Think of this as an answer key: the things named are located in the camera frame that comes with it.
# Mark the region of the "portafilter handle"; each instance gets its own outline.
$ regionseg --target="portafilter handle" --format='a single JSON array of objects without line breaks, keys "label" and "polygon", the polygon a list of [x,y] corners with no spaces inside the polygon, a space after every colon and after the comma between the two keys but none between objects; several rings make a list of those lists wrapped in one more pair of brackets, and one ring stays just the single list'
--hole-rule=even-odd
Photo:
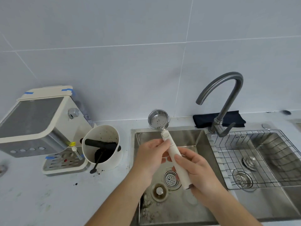
[{"label": "portafilter handle", "polygon": [[174,140],[172,139],[169,131],[167,130],[164,130],[161,132],[161,136],[163,138],[163,140],[170,140],[170,147],[168,148],[168,153],[171,157],[171,160],[172,160],[172,163],[175,167],[175,170],[177,171],[177,174],[179,176],[179,179],[182,183],[182,186],[183,186],[183,189],[184,190],[188,190],[192,183],[190,181],[190,178],[189,178],[189,175],[188,175],[188,172],[183,168],[181,167],[176,161],[175,161],[175,154],[178,154],[181,156],[181,153],[179,152],[179,149],[177,148],[177,146],[175,145],[175,142]]}]

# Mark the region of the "hand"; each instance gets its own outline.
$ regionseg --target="hand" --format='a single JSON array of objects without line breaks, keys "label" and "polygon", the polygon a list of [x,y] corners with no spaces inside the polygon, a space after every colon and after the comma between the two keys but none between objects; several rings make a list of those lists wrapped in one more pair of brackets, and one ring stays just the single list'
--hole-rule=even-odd
[{"label": "hand", "polygon": [[188,148],[178,147],[181,157],[175,155],[175,161],[189,172],[189,177],[194,187],[191,188],[192,194],[206,207],[213,202],[218,201],[218,197],[226,189],[217,179],[207,160],[199,154],[189,150]]},{"label": "hand", "polygon": [[132,171],[143,173],[149,185],[154,173],[163,162],[162,155],[170,147],[170,140],[163,139],[150,140],[139,146]]}]

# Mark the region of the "faucet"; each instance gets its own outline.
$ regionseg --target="faucet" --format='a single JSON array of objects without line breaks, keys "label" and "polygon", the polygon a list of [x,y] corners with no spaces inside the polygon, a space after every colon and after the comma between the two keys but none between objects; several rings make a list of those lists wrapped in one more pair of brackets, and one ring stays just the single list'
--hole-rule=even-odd
[{"label": "faucet", "polygon": [[223,74],[223,75],[219,76],[218,78],[216,78],[212,82],[210,82],[209,85],[206,86],[206,88],[201,92],[201,94],[199,95],[199,97],[196,100],[196,103],[198,105],[203,104],[206,97],[216,87],[218,87],[220,84],[222,84],[222,83],[224,83],[228,80],[231,80],[231,79],[236,80],[234,89],[232,90],[230,96],[228,97],[228,99],[227,99],[224,107],[220,111],[219,115],[216,118],[214,118],[214,121],[213,121],[211,127],[209,127],[209,131],[211,133],[216,132],[219,137],[226,136],[229,133],[229,131],[231,130],[231,128],[233,128],[234,125],[235,125],[235,123],[232,123],[226,129],[224,129],[224,127],[222,126],[222,123],[223,123],[224,116],[228,112],[230,106],[234,102],[235,98],[237,97],[239,91],[241,90],[241,88],[243,86],[243,76],[242,76],[242,74],[238,73],[238,72],[228,72],[226,74]]}]

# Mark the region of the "sink basin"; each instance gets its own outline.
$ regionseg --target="sink basin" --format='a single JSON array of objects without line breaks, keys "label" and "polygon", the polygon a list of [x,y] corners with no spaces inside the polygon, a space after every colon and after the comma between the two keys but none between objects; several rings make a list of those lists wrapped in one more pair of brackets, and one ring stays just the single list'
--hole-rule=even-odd
[{"label": "sink basin", "polygon": [[[222,185],[258,220],[301,219],[301,168],[298,167],[301,156],[298,157],[298,150],[281,131],[230,132],[220,138],[194,126],[168,130],[177,146],[203,156]],[[132,130],[133,160],[141,144],[158,138],[161,138],[160,132],[152,129]],[[218,224],[190,190],[183,190],[171,171],[172,166],[167,161],[154,174],[131,225]],[[286,170],[286,177],[280,172],[281,168]],[[168,190],[162,202],[154,198],[158,186]]]}]

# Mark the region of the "black cloth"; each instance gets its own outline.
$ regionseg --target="black cloth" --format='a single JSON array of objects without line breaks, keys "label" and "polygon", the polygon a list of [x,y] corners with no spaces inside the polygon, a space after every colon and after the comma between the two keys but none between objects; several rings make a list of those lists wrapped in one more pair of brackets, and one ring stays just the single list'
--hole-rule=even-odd
[{"label": "black cloth", "polygon": [[[218,113],[194,115],[193,120],[197,128],[206,128],[212,125],[214,118],[218,116]],[[235,122],[236,128],[243,128],[246,121],[241,117],[239,111],[227,112],[223,119],[223,126],[228,127],[231,123]]]}]

